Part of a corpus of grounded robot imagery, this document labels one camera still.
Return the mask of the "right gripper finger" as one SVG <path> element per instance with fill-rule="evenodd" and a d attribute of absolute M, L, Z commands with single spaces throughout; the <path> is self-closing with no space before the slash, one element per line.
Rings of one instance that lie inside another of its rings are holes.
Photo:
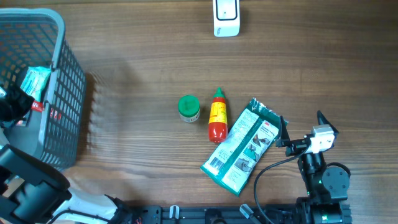
<path fill-rule="evenodd" d="M 287 132 L 286 123 L 283 116 L 280 116 L 278 138 L 275 142 L 275 145 L 277 147 L 287 147 L 290 145 L 290 137 Z"/>
<path fill-rule="evenodd" d="M 317 120 L 319 125 L 329 125 L 335 136 L 339 134 L 339 131 L 326 119 L 320 110 L 317 111 Z"/>

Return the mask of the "red coffee stick sachet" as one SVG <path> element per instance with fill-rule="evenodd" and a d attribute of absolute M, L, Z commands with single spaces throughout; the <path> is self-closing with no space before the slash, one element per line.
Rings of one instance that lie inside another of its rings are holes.
<path fill-rule="evenodd" d="M 45 106 L 43 103 L 34 101 L 31 108 L 31 112 L 36 111 L 38 113 L 43 113 L 45 110 Z M 50 118 L 56 121 L 60 121 L 62 119 L 62 114 L 59 110 L 56 110 L 53 106 L 50 107 Z"/>

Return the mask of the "green white glove package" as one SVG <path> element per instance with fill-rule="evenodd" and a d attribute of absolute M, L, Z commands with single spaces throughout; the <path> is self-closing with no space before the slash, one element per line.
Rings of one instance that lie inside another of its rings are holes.
<path fill-rule="evenodd" d="M 216 184 L 238 196 L 253 168 L 277 139 L 279 123 L 278 114 L 253 98 L 201 170 Z"/>

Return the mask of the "red chili sauce bottle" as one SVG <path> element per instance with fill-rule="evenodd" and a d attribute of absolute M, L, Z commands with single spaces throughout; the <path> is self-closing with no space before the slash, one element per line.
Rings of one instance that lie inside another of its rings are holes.
<path fill-rule="evenodd" d="M 214 143 L 223 142 L 228 135 L 228 118 L 226 110 L 226 97 L 221 87 L 213 95 L 208 120 L 208 139 Z"/>

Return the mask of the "green lid jar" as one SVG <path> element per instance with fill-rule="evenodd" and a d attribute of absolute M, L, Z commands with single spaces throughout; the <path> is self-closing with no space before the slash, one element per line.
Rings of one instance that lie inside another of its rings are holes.
<path fill-rule="evenodd" d="M 193 95 L 185 95 L 178 101 L 178 112 L 181 120 L 187 123 L 195 122 L 200 116 L 200 102 Z"/>

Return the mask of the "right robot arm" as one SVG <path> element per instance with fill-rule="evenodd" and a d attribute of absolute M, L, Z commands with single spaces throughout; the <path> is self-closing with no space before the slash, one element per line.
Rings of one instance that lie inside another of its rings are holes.
<path fill-rule="evenodd" d="M 334 147 L 339 131 L 317 112 L 318 125 L 302 139 L 291 140 L 285 119 L 280 117 L 277 147 L 285 147 L 287 156 L 298 157 L 298 168 L 307 190 L 306 197 L 296 200 L 292 212 L 294 223 L 352 222 L 348 199 L 351 171 L 338 162 L 326 163 L 323 153 Z"/>

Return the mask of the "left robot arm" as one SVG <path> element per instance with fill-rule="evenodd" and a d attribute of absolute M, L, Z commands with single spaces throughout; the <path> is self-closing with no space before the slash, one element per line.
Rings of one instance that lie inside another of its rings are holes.
<path fill-rule="evenodd" d="M 23 183 L 10 196 L 1 196 L 1 217 L 11 223 L 132 223 L 137 217 L 120 199 L 72 189 L 59 172 L 65 156 L 76 155 L 76 126 L 64 128 L 52 106 L 44 109 L 38 156 L 12 146 L 1 135 L 1 193 L 17 175 Z"/>

